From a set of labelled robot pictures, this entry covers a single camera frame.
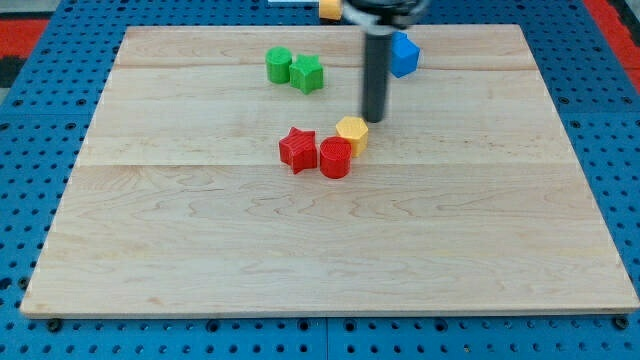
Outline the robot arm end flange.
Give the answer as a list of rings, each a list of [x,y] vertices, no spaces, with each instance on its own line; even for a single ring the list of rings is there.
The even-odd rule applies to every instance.
[[[387,35],[422,20],[431,0],[343,0],[343,18],[365,33]]]

